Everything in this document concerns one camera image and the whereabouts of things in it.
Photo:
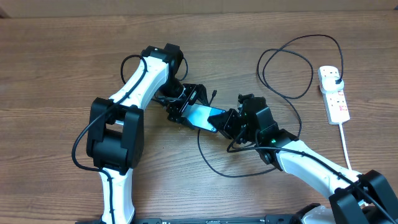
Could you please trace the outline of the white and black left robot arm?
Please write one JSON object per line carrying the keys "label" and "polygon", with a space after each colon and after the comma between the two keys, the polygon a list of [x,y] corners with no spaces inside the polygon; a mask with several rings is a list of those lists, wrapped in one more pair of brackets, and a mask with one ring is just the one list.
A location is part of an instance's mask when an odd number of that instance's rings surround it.
{"label": "white and black left robot arm", "polygon": [[123,87],[108,99],[91,104],[88,125],[72,146],[72,161],[82,170],[97,172],[103,182],[104,210],[97,223],[133,223],[132,173],[144,149],[144,111],[155,94],[166,107],[168,119],[191,129],[212,131],[208,116],[200,118],[200,107],[209,108],[202,84],[183,84],[176,78],[186,61],[180,47],[148,46],[139,55],[139,66]]}

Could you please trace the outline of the Samsung Galaxy smartphone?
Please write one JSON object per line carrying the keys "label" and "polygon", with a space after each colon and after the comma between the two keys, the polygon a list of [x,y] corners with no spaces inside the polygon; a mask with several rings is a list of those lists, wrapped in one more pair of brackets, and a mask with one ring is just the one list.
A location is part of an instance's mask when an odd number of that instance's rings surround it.
{"label": "Samsung Galaxy smartphone", "polygon": [[224,112],[225,110],[219,108],[195,103],[194,105],[188,105],[182,116],[187,118],[194,127],[216,133],[216,128],[208,122],[208,118]]}

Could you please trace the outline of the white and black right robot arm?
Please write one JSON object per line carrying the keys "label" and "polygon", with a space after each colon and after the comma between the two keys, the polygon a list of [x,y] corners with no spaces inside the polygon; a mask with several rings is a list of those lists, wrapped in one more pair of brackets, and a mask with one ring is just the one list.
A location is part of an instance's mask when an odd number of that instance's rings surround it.
{"label": "white and black right robot arm", "polygon": [[280,129],[263,97],[239,95],[239,108],[212,115],[208,122],[226,138],[253,142],[266,164],[292,174],[330,202],[312,206],[301,223],[397,223],[397,197],[375,170],[361,174],[311,150],[297,136]]}

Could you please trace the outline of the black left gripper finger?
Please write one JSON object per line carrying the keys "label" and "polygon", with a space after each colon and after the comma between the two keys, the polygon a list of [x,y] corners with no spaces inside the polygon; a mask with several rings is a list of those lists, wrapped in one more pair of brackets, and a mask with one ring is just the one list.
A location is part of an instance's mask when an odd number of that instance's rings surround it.
{"label": "black left gripper finger", "polygon": [[206,87],[203,84],[198,84],[195,88],[196,95],[194,99],[198,100],[201,104],[209,106],[208,95]]}
{"label": "black left gripper finger", "polygon": [[171,122],[174,122],[174,123],[177,123],[177,124],[181,124],[181,125],[183,125],[185,127],[188,127],[190,129],[195,129],[194,125],[185,117],[169,114],[167,119],[169,121],[171,121]]}

